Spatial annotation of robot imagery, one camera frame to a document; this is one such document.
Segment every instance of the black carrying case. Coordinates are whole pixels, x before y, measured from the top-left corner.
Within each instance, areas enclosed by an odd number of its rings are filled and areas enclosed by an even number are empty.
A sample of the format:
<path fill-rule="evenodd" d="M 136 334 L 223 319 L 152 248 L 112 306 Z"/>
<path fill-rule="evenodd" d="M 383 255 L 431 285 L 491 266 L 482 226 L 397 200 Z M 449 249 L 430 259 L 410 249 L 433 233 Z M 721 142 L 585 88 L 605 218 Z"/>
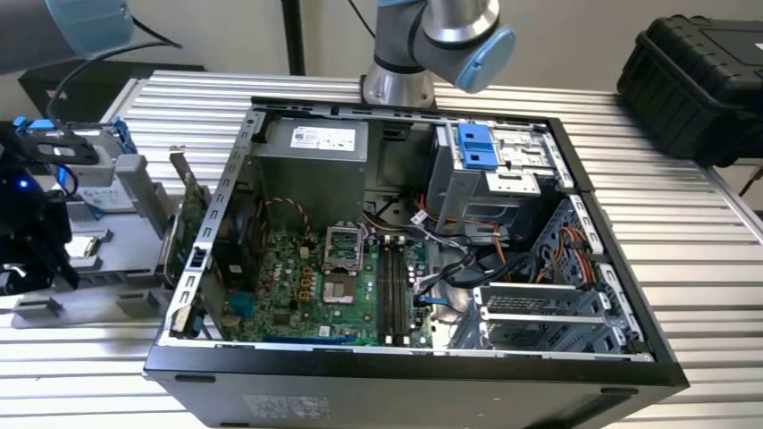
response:
<path fill-rule="evenodd" d="M 763 21 L 659 18 L 618 91 L 667 154 L 701 165 L 763 157 Z"/>

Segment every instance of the ram slot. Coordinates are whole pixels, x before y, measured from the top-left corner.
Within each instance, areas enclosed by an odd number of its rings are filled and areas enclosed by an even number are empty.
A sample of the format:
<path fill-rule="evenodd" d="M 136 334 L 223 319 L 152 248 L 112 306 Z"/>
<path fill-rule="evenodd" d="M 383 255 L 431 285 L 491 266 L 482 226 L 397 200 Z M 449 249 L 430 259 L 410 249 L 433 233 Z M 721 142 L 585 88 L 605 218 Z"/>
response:
<path fill-rule="evenodd" d="M 393 321 L 395 325 L 395 345 L 410 345 L 410 309 L 407 303 L 409 266 L 406 262 L 406 247 L 393 248 L 395 277 L 393 278 Z"/>
<path fill-rule="evenodd" d="M 385 246 L 379 252 L 378 279 L 377 279 L 377 329 L 379 342 L 393 344 L 393 286 L 391 286 L 391 249 Z"/>

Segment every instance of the gray robot arm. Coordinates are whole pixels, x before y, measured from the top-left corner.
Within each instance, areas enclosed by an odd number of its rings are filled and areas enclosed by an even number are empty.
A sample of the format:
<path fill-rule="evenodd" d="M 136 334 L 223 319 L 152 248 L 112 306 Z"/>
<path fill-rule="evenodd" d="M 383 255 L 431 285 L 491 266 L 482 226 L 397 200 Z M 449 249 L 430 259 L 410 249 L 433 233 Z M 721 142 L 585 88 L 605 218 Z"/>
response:
<path fill-rule="evenodd" d="M 499 0 L 378 0 L 377 49 L 365 101 L 429 107 L 434 72 L 467 93 L 494 81 L 514 52 Z"/>
<path fill-rule="evenodd" d="M 94 58 L 132 32 L 126 0 L 0 0 L 0 74 Z"/>

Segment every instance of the blue drive bay latch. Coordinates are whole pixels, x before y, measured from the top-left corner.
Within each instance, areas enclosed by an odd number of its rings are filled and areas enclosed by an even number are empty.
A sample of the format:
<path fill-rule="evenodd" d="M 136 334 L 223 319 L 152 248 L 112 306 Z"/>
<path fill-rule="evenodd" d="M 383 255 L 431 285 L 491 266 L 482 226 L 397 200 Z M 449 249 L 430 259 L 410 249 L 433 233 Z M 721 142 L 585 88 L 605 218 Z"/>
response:
<path fill-rule="evenodd" d="M 499 157 L 487 125 L 459 123 L 458 146 L 465 157 L 465 168 L 491 171 L 499 169 Z"/>

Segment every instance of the metal rail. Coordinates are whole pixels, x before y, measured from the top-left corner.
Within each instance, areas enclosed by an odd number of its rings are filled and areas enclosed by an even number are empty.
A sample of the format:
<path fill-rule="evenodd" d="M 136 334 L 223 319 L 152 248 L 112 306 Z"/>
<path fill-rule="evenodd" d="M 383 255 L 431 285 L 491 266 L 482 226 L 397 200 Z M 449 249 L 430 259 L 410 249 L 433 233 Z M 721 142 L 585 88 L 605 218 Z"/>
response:
<path fill-rule="evenodd" d="M 128 121 L 150 174 L 178 194 L 168 148 L 215 186 L 250 96 L 358 101 L 355 80 L 159 71 L 110 114 Z M 617 95 L 437 87 L 443 108 L 562 119 L 634 273 L 693 386 L 610 429 L 763 427 L 763 228 L 713 171 L 651 148 Z M 4 301 L 0 299 L 0 311 Z M 142 376 L 158 322 L 15 331 L 0 315 L 4 429 L 204 427 Z"/>

